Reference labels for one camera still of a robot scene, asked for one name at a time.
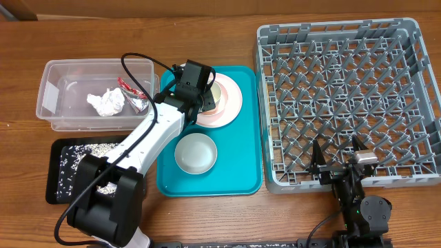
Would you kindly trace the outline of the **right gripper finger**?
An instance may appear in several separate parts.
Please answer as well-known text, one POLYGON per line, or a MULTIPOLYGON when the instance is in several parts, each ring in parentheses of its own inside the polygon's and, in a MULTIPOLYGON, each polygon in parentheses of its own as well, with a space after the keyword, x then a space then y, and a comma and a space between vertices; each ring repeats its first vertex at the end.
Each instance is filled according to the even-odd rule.
POLYGON ((313 140, 313 152, 311 156, 311 168, 317 169, 318 167, 326 166, 327 162, 323 156, 320 145, 317 140, 313 140))
POLYGON ((351 137, 351 142, 352 142, 353 150, 355 152, 361 150, 368 150, 368 147, 356 135, 353 135, 351 137))

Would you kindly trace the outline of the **cream paper cup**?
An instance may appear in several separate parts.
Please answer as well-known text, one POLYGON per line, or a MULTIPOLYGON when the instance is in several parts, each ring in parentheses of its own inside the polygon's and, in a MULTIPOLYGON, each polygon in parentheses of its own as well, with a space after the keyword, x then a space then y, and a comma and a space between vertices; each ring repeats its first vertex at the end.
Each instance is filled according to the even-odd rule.
POLYGON ((217 106, 220 99, 221 99, 222 90, 221 90, 220 85, 216 81, 213 82, 213 84, 210 88, 210 92, 212 93, 214 105, 217 106))

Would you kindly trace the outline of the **grey bowl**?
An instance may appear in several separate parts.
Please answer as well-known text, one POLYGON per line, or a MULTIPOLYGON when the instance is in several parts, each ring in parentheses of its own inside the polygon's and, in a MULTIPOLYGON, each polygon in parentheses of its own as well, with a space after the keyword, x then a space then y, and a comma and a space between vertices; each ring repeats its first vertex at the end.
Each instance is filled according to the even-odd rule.
POLYGON ((192 133, 184 136, 176 145, 174 157, 181 170, 188 174, 204 174, 215 164, 218 150, 207 135, 192 133))

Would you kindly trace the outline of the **red foil wrapper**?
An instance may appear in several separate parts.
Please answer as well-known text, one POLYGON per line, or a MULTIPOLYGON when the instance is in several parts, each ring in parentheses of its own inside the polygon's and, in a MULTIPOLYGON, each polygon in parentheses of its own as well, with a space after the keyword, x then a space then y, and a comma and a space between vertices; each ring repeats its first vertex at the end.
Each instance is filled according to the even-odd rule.
POLYGON ((142 91, 130 87, 121 77, 118 77, 117 81, 122 93, 137 114, 148 108, 149 101, 142 91))

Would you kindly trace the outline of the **white napkin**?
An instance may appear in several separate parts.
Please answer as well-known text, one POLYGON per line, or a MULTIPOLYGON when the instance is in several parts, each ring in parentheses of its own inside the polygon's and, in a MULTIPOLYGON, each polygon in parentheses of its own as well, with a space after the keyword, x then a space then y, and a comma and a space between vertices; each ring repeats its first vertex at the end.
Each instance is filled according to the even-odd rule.
POLYGON ((122 112, 125 97, 120 88, 107 89, 103 96, 87 95, 87 102, 92 105, 99 116, 114 116, 122 112))

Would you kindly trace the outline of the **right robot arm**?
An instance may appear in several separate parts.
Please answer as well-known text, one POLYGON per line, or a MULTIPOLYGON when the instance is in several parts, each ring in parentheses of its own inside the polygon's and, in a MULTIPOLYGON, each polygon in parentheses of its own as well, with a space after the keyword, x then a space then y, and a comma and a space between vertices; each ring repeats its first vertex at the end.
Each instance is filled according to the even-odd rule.
POLYGON ((389 231, 392 204, 377 195, 367 196, 362 186, 365 176, 375 174, 378 157, 356 136, 352 136, 354 153, 344 165, 328 165, 318 141, 313 141, 313 153, 308 172, 318 177, 321 185, 331 185, 339 210, 317 224, 308 235, 306 247, 392 247, 383 235, 389 231), (313 235, 325 223, 342 215, 345 229, 335 231, 330 239, 313 240, 313 235))

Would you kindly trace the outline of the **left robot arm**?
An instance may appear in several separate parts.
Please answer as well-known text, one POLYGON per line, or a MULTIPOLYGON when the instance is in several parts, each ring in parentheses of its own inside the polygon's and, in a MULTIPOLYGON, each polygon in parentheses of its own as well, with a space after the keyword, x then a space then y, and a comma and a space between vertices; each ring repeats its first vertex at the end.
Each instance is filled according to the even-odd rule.
POLYGON ((145 175, 164 147, 198 114, 215 107, 211 87, 214 68, 188 60, 170 68, 174 79, 155 96, 148 95, 145 119, 113 150, 102 157, 85 155, 78 164, 69 207, 54 228, 56 241, 77 246, 59 235, 62 223, 90 236, 93 247, 151 247, 140 230, 145 175))

